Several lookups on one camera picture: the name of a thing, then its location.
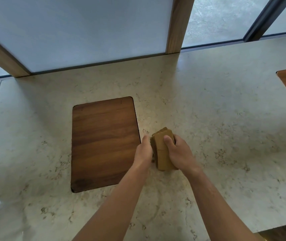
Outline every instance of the speckled stone surface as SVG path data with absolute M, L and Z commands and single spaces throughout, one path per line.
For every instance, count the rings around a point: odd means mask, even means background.
M 123 96 L 141 136 L 186 139 L 252 231 L 286 225 L 282 69 L 286 38 L 2 81 L 0 239 L 71 240 L 94 214 L 114 187 L 71 192 L 72 107 Z M 208 240 L 180 171 L 151 167 L 125 240 Z

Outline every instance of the marble countertop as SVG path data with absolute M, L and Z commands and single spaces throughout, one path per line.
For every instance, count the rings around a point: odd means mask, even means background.
M 286 225 L 286 37 L 0 84 L 0 239 L 71 240 L 113 186 L 70 190 L 72 107 L 132 96 L 140 134 L 191 146 L 254 232 Z M 152 167 L 125 240 L 208 240 L 180 171 Z

